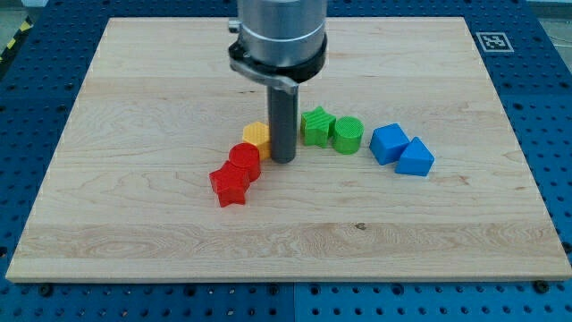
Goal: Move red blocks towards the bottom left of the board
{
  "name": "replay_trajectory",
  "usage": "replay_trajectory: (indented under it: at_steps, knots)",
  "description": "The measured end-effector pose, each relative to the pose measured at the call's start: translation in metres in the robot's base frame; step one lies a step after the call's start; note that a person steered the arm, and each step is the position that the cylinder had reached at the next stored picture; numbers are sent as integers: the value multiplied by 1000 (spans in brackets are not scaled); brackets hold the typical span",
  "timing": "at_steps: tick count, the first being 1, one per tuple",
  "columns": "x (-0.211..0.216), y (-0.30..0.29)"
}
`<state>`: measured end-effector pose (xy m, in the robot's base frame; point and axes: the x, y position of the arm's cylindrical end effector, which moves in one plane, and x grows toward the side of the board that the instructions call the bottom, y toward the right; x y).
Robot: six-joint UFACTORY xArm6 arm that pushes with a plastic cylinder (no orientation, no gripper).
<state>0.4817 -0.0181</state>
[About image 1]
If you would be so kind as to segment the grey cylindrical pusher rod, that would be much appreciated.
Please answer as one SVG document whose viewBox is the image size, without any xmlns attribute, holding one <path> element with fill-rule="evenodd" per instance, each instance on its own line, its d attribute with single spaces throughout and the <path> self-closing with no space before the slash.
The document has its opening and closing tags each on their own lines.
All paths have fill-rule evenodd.
<svg viewBox="0 0 572 322">
<path fill-rule="evenodd" d="M 271 159 L 287 164 L 296 156 L 298 95 L 267 88 Z"/>
</svg>

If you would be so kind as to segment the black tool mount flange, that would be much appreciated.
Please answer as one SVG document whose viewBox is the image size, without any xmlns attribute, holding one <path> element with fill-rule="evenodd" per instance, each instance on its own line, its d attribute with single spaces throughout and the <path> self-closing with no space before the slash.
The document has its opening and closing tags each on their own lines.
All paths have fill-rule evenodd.
<svg viewBox="0 0 572 322">
<path fill-rule="evenodd" d="M 230 67 L 243 77 L 289 95 L 298 93 L 299 84 L 315 77 L 323 68 L 328 39 L 324 36 L 317 53 L 303 63 L 278 67 L 258 62 L 239 41 L 228 48 Z"/>
</svg>

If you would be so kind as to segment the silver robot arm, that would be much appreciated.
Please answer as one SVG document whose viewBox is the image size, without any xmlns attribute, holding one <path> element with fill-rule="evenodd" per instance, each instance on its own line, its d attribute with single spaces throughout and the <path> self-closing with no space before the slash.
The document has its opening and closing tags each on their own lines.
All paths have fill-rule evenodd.
<svg viewBox="0 0 572 322">
<path fill-rule="evenodd" d="M 296 156 L 299 85 L 323 68 L 327 35 L 325 0 L 239 0 L 228 29 L 230 67 L 266 87 L 271 159 Z"/>
</svg>

